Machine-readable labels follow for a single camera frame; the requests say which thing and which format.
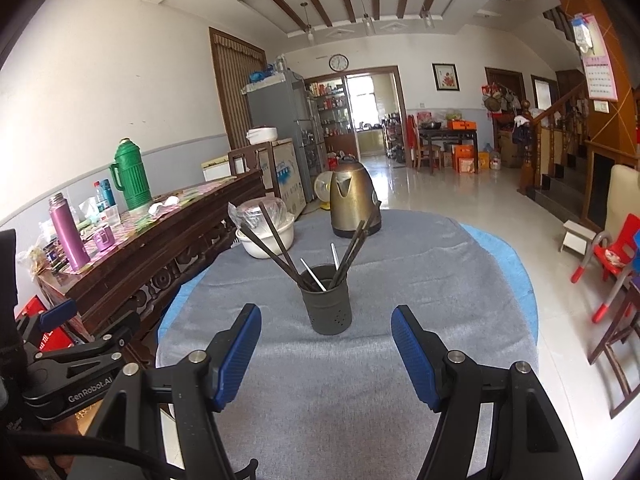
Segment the pendant light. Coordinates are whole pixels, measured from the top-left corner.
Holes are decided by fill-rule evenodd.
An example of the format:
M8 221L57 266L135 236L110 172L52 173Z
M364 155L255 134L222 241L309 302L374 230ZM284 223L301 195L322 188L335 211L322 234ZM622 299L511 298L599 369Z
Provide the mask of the pendant light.
M435 28L435 25L433 24L433 17L431 16L431 13L424 8L424 3L420 6L420 17L424 23L424 28L427 30Z
M367 9L364 8L364 2L360 0L360 3L362 4L362 22L364 23L364 32L367 36L374 36L376 29L373 26L373 20L371 19L371 16L367 14Z
M306 38L309 40L309 45L314 46L316 44L316 37L314 36L314 30L309 25L309 15L306 13L306 6L308 6L307 2L302 2L300 7L305 9L305 18L306 18Z

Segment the gray tablecloth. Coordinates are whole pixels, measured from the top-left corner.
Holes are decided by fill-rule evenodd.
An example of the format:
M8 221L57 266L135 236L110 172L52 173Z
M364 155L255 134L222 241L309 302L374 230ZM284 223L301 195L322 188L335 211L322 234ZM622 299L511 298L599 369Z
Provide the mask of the gray tablecloth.
M158 348L178 362L231 326L245 303L262 310L262 335L236 400L216 416L233 467L260 461L263 479L414 479L438 419L421 403L391 337L390 316L406 303L426 330L479 364L537 370L535 344L493 257L456 221L389 210L349 272L351 327L312 331L300 291L271 260L236 247L220 254ZM295 224L290 252L313 266L348 240L329 213ZM490 409L483 408L470 472L484 465Z

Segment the framed picture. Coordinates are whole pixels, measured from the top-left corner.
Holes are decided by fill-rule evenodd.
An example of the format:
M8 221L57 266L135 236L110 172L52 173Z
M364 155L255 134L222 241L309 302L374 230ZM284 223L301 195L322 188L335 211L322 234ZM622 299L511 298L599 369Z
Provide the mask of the framed picture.
M460 91L458 73L456 72L456 66L454 64L432 63L432 65L437 90Z

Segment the gray wall trim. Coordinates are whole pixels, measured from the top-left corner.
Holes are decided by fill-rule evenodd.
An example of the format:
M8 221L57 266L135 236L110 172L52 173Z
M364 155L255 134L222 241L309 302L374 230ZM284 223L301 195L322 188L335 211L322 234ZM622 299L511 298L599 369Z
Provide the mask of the gray wall trim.
M154 148L152 150L147 150L146 152L142 152L142 156L151 155L152 153L157 153L157 152L163 152L164 150L170 150L170 149L176 148L178 146L184 146L185 144L192 144L193 142L200 142L201 140L219 139L221 137L226 137L226 133L225 134L219 134L219 135L213 135L213 136L207 136L207 137L198 137L197 139L183 140L182 142L176 142L174 144L168 144L166 146L161 146L160 148ZM98 173L98 171L106 170L109 166L110 166L110 164L105 164L104 166L99 166L98 168L95 168L95 169L93 169L91 171L87 171L87 172L85 172L85 173L83 173L81 175L76 176L75 178L72 178L71 180L67 180L66 182L63 182L62 184L59 184L56 187L52 187L51 189L47 190L44 193L41 193L37 197L32 198L28 202L24 203L23 206L19 207L15 211L13 211L10 215L5 216L4 218L0 219L0 226L2 226L4 224L6 224L7 222L11 221L15 217L17 217L20 213L24 212L25 210L27 210L28 208L30 208L34 204L38 203L40 200L43 200L43 199L51 196L52 194L54 194L58 190L63 189L63 188L68 187L68 186L71 186L72 184L75 184L76 182L78 182L78 181L80 181L80 180L82 180L84 178L87 178L88 176L90 176L90 175L92 175L94 173Z

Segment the white bowl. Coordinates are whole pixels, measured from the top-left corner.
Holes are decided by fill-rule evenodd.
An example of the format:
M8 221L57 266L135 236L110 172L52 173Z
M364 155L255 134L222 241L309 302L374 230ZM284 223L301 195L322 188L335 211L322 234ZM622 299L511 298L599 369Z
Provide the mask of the white bowl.
M260 144L261 142L271 142L278 140L278 129L270 127L252 128L246 133L249 144Z
M278 228L278 234L280 235L280 239L282 240L282 243L284 244L284 247L286 250L289 250L289 248L291 247L291 244L293 243L294 220L295 220L295 217L292 214L289 214L287 221L284 222L284 224ZM240 229L236 230L236 236L238 237L238 240L240 240L242 247L244 247L244 250L247 251L254 258L260 258L263 260L269 257L269 255L265 253L260 247L258 247L251 240L249 240L249 238L244 236L244 234L242 234ZM282 251L278 246L276 238L271 233L268 233L268 235L258 236L258 238L260 238L260 240L268 248L270 248L274 254L276 255L282 254Z

